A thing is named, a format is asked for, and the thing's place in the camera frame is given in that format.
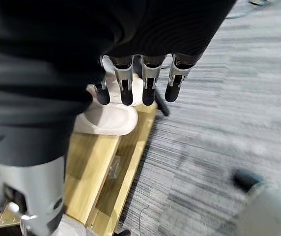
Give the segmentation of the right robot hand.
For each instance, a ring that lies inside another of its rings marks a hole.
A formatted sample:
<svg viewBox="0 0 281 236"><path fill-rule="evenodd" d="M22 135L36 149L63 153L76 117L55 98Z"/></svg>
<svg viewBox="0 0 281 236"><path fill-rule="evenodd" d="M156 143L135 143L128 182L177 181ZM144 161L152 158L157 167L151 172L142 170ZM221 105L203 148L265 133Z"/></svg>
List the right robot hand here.
<svg viewBox="0 0 281 236"><path fill-rule="evenodd" d="M101 59L113 62L121 101L132 103L142 57L145 105L160 66L173 64L165 99L177 99L233 0L0 0L0 175L5 197L36 236L62 219L67 152L76 117L109 102Z"/></svg>

